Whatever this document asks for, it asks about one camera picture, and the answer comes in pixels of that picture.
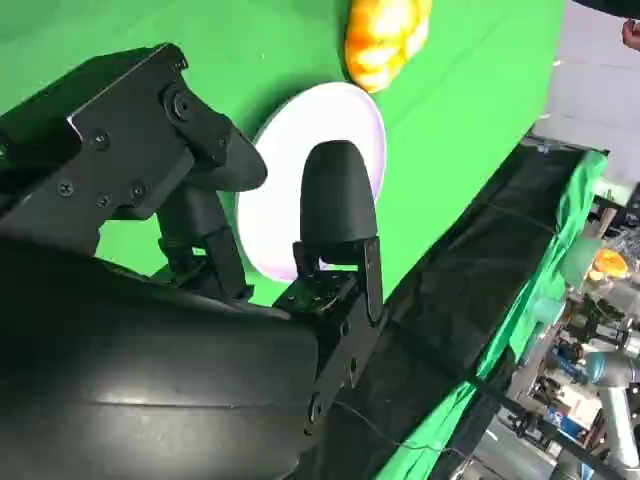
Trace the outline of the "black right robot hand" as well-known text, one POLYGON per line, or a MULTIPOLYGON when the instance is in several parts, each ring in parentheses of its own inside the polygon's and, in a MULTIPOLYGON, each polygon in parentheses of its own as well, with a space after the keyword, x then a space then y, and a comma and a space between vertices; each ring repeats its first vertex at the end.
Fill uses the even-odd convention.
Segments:
POLYGON ((386 323, 356 146, 315 146, 297 276, 251 303, 219 193, 266 180, 164 43, 1 118, 1 475, 283 479, 386 323))

